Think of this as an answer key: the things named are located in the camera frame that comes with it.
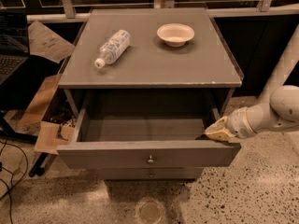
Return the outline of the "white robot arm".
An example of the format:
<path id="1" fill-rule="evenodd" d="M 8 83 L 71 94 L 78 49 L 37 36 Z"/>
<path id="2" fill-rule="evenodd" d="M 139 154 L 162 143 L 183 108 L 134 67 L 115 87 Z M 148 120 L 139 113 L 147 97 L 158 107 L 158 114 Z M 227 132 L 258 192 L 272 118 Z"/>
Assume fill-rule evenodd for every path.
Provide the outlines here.
<path id="1" fill-rule="evenodd" d="M 299 60 L 299 25 L 268 78 L 258 104 L 242 107 L 223 116 L 205 129 L 211 140 L 246 139 L 262 132 L 297 132 L 299 130 L 299 87 L 285 85 Z"/>

